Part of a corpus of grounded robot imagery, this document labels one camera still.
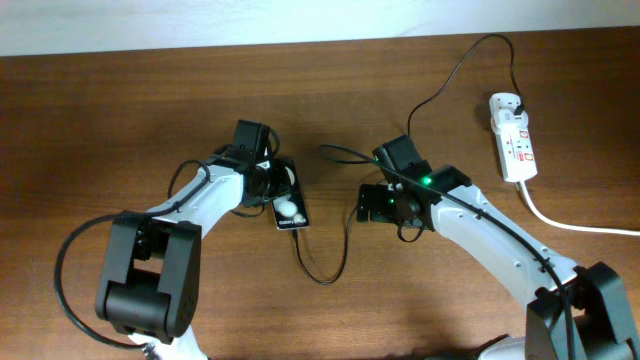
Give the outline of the black smartphone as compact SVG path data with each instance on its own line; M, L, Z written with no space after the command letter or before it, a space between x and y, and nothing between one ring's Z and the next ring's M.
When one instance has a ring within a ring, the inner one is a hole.
M310 225L300 178L293 159L282 159L285 194L272 202L275 224L278 230L294 230Z

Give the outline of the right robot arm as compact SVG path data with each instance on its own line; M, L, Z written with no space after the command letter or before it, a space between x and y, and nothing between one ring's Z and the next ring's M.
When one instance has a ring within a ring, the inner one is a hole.
M453 241L507 289L526 312L526 333L485 345L479 359L636 359L639 335L620 276L585 268L503 215L453 166L437 170L400 136L371 159L386 185L359 190L358 219L426 230Z

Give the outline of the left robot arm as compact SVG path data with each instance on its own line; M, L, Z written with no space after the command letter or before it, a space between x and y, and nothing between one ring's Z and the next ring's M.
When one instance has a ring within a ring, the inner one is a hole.
M269 126L240 120L232 142L198 162L181 190L113 220L95 310L147 358L204 358L191 326L202 240L236 207L264 206L286 192L279 145Z

